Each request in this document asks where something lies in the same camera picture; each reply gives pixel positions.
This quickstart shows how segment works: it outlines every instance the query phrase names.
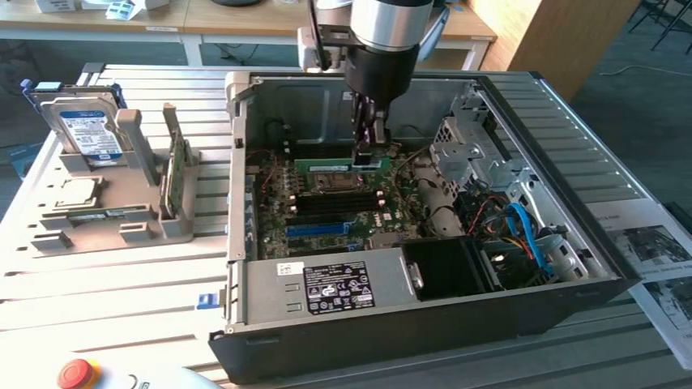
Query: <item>emergency stop button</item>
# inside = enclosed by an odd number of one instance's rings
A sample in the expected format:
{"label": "emergency stop button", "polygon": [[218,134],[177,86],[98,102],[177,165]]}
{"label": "emergency stop button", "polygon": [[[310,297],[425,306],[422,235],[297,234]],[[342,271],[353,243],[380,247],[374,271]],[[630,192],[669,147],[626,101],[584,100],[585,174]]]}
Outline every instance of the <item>emergency stop button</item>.
{"label": "emergency stop button", "polygon": [[69,361],[57,377],[57,386],[61,389],[86,388],[98,379],[98,370],[84,360]]}

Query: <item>motherboard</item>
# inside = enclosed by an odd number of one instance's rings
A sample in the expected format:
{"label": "motherboard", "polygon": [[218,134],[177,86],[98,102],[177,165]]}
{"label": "motherboard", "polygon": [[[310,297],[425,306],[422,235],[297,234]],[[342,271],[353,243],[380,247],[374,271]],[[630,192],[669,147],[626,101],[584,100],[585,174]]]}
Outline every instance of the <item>motherboard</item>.
{"label": "motherboard", "polygon": [[389,248],[420,237],[414,189],[397,188],[396,169],[408,157],[389,152],[368,166],[348,157],[294,158],[249,151],[254,175],[257,259]]}

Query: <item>power supply label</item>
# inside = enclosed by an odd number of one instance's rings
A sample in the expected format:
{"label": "power supply label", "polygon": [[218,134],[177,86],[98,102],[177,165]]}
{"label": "power supply label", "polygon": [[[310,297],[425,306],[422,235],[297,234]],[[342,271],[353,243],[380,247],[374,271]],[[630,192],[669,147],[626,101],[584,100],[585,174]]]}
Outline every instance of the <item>power supply label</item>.
{"label": "power supply label", "polygon": [[306,310],[330,314],[374,306],[365,262],[305,267]]}
{"label": "power supply label", "polygon": [[60,119],[78,151],[92,160],[114,160],[122,155],[116,135],[105,128],[102,111],[62,111]]}

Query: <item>metal workbench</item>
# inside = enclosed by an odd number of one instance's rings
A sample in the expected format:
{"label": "metal workbench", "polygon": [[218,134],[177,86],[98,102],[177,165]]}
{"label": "metal workbench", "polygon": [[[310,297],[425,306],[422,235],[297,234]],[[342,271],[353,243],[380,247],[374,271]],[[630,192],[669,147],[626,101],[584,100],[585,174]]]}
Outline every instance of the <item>metal workbench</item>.
{"label": "metal workbench", "polygon": [[[120,83],[129,108],[142,111],[153,149],[169,136],[160,110],[177,106],[181,130],[201,151],[196,238],[184,245],[45,259],[2,255],[0,349],[49,344],[96,359],[185,366],[224,387],[225,373],[205,342],[218,310],[194,311],[200,293],[225,280],[225,221],[232,129],[225,112],[226,67],[106,66],[82,74],[90,84]],[[566,106],[528,73],[490,79],[585,202],[649,194],[614,163]],[[8,210],[0,236],[14,252],[37,193],[60,174],[50,134]],[[542,336],[292,378],[257,387],[689,387],[682,370],[628,295],[572,316]]]}

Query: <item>blue cable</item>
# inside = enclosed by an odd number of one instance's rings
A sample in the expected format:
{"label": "blue cable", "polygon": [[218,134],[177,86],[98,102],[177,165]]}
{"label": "blue cable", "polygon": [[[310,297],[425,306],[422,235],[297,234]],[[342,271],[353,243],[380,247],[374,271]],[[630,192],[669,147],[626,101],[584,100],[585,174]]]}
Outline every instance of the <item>blue cable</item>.
{"label": "blue cable", "polygon": [[[540,251],[538,245],[536,245],[536,240],[533,239],[533,230],[530,228],[530,219],[529,214],[522,209],[522,206],[517,203],[506,204],[518,214],[518,219],[521,220],[522,230],[526,234],[526,243],[529,244],[529,249],[533,252],[533,256],[536,257],[536,262],[538,263],[538,267],[552,276],[552,269],[548,266],[548,262],[545,261],[545,256],[542,255],[542,251]],[[512,236],[518,235],[517,226],[514,225],[514,220],[512,216],[506,217],[506,226],[509,227],[509,231],[512,232]]]}

